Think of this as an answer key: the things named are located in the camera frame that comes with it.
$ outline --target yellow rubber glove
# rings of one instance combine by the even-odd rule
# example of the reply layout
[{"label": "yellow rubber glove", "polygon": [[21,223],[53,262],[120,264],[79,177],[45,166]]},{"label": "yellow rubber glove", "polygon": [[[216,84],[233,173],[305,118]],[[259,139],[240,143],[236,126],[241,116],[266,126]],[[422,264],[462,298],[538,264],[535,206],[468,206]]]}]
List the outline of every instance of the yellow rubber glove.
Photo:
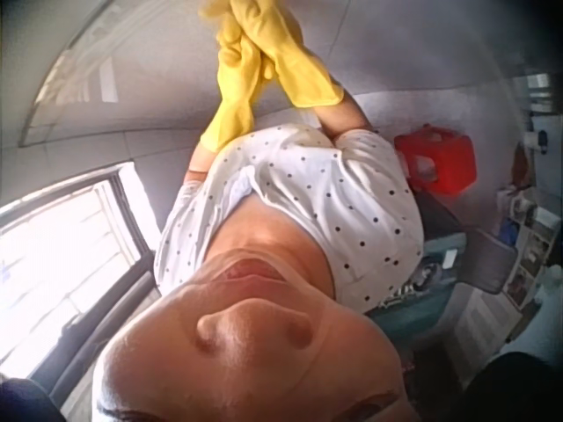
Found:
[{"label": "yellow rubber glove", "polygon": [[274,62],[294,106],[333,106],[342,101],[344,90],[303,46],[303,40],[294,36],[289,25],[295,19],[275,0],[230,0],[230,7],[246,35]]},{"label": "yellow rubber glove", "polygon": [[252,131],[252,102],[267,82],[262,77],[265,73],[262,53],[242,31],[231,13],[223,14],[217,41],[217,82],[222,101],[215,117],[201,136],[201,144],[212,152],[221,150],[230,141]]}]

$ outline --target red box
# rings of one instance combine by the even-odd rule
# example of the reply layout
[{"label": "red box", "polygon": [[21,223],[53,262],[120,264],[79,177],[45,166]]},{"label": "red box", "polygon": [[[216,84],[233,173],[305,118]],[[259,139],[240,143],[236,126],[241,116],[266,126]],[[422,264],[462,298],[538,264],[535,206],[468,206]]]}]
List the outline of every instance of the red box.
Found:
[{"label": "red box", "polygon": [[427,124],[409,135],[397,136],[395,149],[405,158],[414,188],[458,195],[477,179],[469,136]]}]

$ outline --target polka dot shirt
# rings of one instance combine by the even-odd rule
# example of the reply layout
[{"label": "polka dot shirt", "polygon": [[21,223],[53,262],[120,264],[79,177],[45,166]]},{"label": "polka dot shirt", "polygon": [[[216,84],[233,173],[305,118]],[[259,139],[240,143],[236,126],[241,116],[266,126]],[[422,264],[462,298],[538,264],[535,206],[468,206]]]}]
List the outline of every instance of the polka dot shirt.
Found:
[{"label": "polka dot shirt", "polygon": [[189,281],[215,231],[251,193],[317,241],[337,301],[359,312],[392,295],[420,261],[420,215],[391,144],[366,130],[332,144],[312,127],[284,125],[231,142],[205,182],[181,187],[155,261],[163,295]]}]

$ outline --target lip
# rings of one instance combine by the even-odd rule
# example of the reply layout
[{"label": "lip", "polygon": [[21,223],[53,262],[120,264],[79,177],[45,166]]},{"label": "lip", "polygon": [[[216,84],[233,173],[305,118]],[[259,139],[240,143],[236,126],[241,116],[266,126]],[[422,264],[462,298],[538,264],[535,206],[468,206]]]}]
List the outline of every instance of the lip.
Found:
[{"label": "lip", "polygon": [[287,283],[273,266],[258,258],[245,258],[235,262],[232,266],[217,275],[211,282],[236,281],[250,278],[251,276],[259,276],[261,279]]}]

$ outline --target window frame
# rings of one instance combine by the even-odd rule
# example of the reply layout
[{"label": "window frame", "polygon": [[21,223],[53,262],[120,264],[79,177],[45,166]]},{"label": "window frame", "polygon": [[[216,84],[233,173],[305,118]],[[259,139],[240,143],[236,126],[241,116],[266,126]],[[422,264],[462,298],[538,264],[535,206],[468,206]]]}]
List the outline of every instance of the window frame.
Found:
[{"label": "window frame", "polygon": [[120,329],[150,290],[157,286],[153,273],[154,251],[143,237],[121,182],[120,171],[124,165],[116,164],[93,171],[51,186],[40,194],[28,195],[0,214],[0,228],[7,227],[64,196],[107,181],[125,226],[139,251],[140,258],[92,308],[62,328],[56,346],[28,376],[51,396],[58,407],[62,406],[87,372],[103,345]]}]

